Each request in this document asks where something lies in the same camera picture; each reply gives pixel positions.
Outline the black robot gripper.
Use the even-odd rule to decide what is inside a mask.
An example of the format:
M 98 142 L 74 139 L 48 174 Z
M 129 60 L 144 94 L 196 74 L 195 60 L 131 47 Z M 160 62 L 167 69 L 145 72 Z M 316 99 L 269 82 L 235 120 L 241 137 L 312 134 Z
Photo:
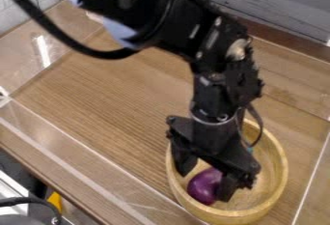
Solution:
M 176 172 L 185 177 L 203 160 L 223 173 L 216 189 L 216 198 L 228 202 L 239 188 L 252 188 L 260 173 L 260 164 L 251 152 L 259 143 L 261 134 L 248 141 L 241 133 L 244 112 L 248 112 L 257 126 L 261 118 L 253 106 L 240 107 L 223 120 L 219 116 L 209 117 L 192 110 L 191 117 L 168 116 L 165 137 L 169 141 L 171 155 Z

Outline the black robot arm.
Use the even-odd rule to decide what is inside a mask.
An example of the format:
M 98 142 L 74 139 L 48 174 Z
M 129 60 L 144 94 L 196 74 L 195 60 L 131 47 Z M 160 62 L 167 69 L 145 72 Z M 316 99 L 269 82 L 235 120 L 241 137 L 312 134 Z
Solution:
M 116 50 L 100 51 L 72 39 L 30 0 L 13 1 L 60 42 L 93 58 L 123 60 L 148 47 L 183 58 L 193 74 L 193 96 L 189 115 L 165 119 L 175 169 L 187 175 L 204 161 L 220 171 L 213 197 L 221 202 L 251 187 L 260 164 L 248 151 L 253 144 L 243 138 L 241 124 L 264 82 L 245 27 L 209 0 L 70 0 L 101 16 L 120 44 Z

